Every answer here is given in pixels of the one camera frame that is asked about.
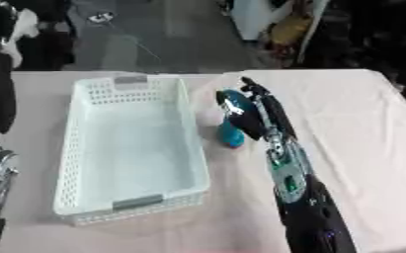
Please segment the basket bottom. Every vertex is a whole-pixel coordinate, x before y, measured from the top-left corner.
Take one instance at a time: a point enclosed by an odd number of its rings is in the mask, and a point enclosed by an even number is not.
[[[193,186],[185,130],[175,105],[103,107],[86,121],[80,206]]]

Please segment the gray basket handle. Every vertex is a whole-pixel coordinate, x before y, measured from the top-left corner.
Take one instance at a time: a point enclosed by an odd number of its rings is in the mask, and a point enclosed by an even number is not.
[[[146,75],[118,76],[114,78],[114,86],[118,91],[145,90],[149,88]]]
[[[150,206],[154,204],[159,204],[164,201],[164,197],[162,195],[152,195],[147,197],[142,197],[134,200],[127,200],[127,201],[120,201],[113,203],[114,211],[123,211],[128,209],[134,208],[141,208],[145,206]]]

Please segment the green light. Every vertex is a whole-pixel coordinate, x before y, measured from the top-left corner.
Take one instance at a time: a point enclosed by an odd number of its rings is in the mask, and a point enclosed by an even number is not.
[[[294,182],[294,179],[292,176],[285,177],[284,184],[285,184],[285,188],[287,189],[287,191],[289,193],[296,191],[296,189],[297,189],[296,182]]]

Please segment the table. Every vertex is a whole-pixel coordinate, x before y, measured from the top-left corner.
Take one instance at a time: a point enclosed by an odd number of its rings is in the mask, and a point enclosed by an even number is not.
[[[3,145],[20,154],[1,253],[288,252],[265,143],[232,150],[215,139],[214,91],[246,75],[283,103],[360,252],[406,252],[406,102],[368,70],[272,70],[184,75],[211,177],[204,204],[72,227],[51,212],[75,80],[122,72],[15,73],[18,117]]]

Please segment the robotic arm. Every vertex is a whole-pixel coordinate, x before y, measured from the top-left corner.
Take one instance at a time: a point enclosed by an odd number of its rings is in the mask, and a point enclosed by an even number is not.
[[[250,78],[242,81],[241,91],[250,93],[249,98],[220,91],[216,100],[235,127],[255,140],[263,137],[269,145],[269,170],[291,252],[356,253],[350,232],[327,188],[315,176],[283,106]]]

